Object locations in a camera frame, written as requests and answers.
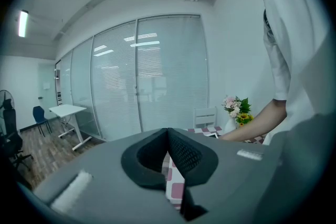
glass wall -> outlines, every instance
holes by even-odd
[[[92,38],[84,41],[72,51],[71,94],[73,105],[86,108],[76,113],[79,129],[89,135],[100,137],[93,112],[90,62]]]
[[[70,69],[71,69],[71,56],[72,51],[67,53],[60,62],[60,86],[62,93],[62,103],[72,105],[71,97],[71,80],[70,80]]]
[[[135,95],[135,21],[94,37],[91,60],[92,98],[103,138],[140,133]]]
[[[92,136],[192,128],[193,110],[208,102],[201,19],[155,16],[108,29],[65,55],[60,76],[63,104],[87,108],[76,118]]]
[[[143,131],[191,128],[193,110],[207,107],[205,40],[199,16],[139,20],[138,98]]]

checkered tablecloth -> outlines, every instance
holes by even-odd
[[[186,131],[193,132],[195,134],[203,134],[205,136],[213,135],[216,133],[217,136],[224,135],[224,130],[221,127],[208,127],[208,128],[196,128],[196,129],[185,129]],[[248,143],[262,144],[264,142],[265,135],[246,140]]]
[[[205,136],[212,136],[215,134],[216,138],[224,135],[224,130],[221,127],[208,127],[208,128],[196,128],[185,130],[195,134],[203,134]],[[246,140],[245,142],[262,144],[264,142],[264,138],[265,136],[263,135],[257,138]],[[177,210],[179,210],[181,207],[183,189],[184,189],[184,178],[180,174],[179,170],[176,168],[172,158],[170,158],[167,186],[166,186],[166,197],[170,200],[170,202]]]

pink flower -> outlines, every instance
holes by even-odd
[[[230,109],[230,108],[233,107],[233,105],[234,105],[234,104],[233,104],[232,101],[226,101],[226,106],[225,106],[225,107],[226,107],[227,109]]]
[[[227,103],[233,103],[234,101],[235,101],[235,98],[233,98],[233,97],[226,98]]]

person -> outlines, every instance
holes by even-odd
[[[274,97],[253,121],[223,135],[223,140],[244,141],[268,133],[264,144],[269,144],[275,133],[319,112],[300,77],[330,29],[319,0],[264,0],[264,4],[260,23],[263,20]]]

wooden floor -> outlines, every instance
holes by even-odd
[[[49,123],[52,129],[51,134],[48,133],[45,125],[42,126],[46,137],[43,137],[43,135],[39,133],[37,127],[21,132],[21,137],[23,139],[22,150],[24,151],[22,154],[32,154],[34,159],[28,158],[24,161],[30,168],[30,171],[24,165],[19,165],[18,171],[31,184],[33,189],[58,168],[67,164],[90,148],[104,143],[93,137],[83,146],[73,151],[72,148],[79,143],[77,135],[74,132],[70,132],[60,139],[58,136],[63,133],[63,129],[59,121],[53,120],[49,121]],[[169,155],[167,154],[162,166],[162,173],[165,175],[166,179],[168,175],[169,159]]]

